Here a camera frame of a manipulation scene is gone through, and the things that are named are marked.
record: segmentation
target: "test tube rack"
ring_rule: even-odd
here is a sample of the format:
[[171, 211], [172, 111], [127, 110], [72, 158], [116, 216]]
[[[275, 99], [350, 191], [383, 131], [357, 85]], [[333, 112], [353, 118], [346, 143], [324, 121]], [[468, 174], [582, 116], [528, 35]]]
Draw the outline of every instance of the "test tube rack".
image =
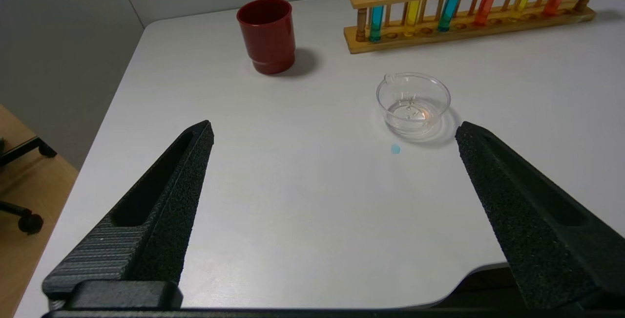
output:
[[[418, 15], [415, 32], [412, 36], [404, 35], [404, 24], [406, 20], [406, 9], [408, 2], [414, 0], [350, 0], [353, 9], [357, 9], [357, 26], [344, 28], [345, 40], [350, 52], [364, 53], [378, 51], [382, 49], [400, 48], [415, 46], [418, 44], [447, 42], [473, 38], [478, 36], [494, 35], [497, 33], [508, 33], [523, 31], [527, 29], [544, 28], [561, 24], [572, 24], [577, 22], [590, 21], [594, 18], [595, 12], [588, 8], [589, 0], [561, 0], [558, 11], [555, 15], [545, 15], [543, 13], [544, 0], [528, 2], [522, 12], [515, 14], [513, 18], [513, 8], [510, 6], [511, 0], [505, 0], [500, 7], [493, 7], [488, 15], [488, 20], [484, 26], [475, 24], [476, 5], [478, 0], [472, 0], [471, 8], [468, 11], [456, 13], [451, 20], [451, 26], [447, 32], [437, 31], [442, 5], [444, 0], [437, 0], [438, 7], [435, 15], [426, 16], [424, 14], [425, 2], [421, 0], [420, 13]], [[391, 7], [395, 4], [404, 6], [404, 13], [401, 20], [391, 20]], [[371, 9], [377, 6], [384, 6], [385, 17], [381, 29], [381, 38], [376, 42], [369, 40], [369, 26]]]

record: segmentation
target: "black chair base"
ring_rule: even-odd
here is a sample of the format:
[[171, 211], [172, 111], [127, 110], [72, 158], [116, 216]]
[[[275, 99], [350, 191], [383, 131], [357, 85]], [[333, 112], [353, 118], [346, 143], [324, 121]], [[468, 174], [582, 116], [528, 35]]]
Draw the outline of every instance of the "black chair base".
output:
[[[56, 156], [54, 149], [50, 148], [50, 146], [45, 144], [45, 142], [43, 142], [43, 140], [39, 137], [34, 137], [27, 142], [24, 142], [24, 144], [21, 144], [7, 153], [0, 155], [0, 167], [4, 167], [4, 165], [11, 163], [36, 148], [39, 149], [39, 153], [42, 156], [47, 156], [48, 158]], [[0, 201], [0, 211], [20, 216], [20, 220], [18, 221], [18, 228], [20, 231], [29, 235], [41, 231], [43, 218], [41, 218], [38, 214], [33, 214], [33, 211], [30, 209]]]

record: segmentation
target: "blue liquid test tube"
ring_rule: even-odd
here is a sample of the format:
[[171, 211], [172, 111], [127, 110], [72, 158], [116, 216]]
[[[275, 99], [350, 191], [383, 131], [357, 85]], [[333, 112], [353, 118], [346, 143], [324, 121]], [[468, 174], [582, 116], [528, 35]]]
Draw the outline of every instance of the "blue liquid test tube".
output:
[[438, 22], [439, 32], [449, 31], [449, 24], [451, 23], [451, 18], [454, 17], [458, 2], [460, 2], [460, 0], [445, 0], [445, 6], [442, 8], [440, 21]]
[[440, 14], [440, 20], [438, 22], [439, 32], [449, 31], [451, 19], [454, 17], [454, 14], [456, 13], [456, 8], [458, 8], [459, 3], [460, 0], [445, 0], [445, 5], [442, 7], [442, 13]]
[[371, 11], [371, 31], [369, 32], [369, 40], [371, 42], [377, 42], [382, 38], [380, 34], [382, 29], [382, 13], [384, 13], [383, 5], [374, 7]]
[[382, 38], [382, 15], [384, 13], [384, 6], [376, 6], [371, 9], [371, 28], [369, 31], [369, 40], [371, 42], [377, 42]]

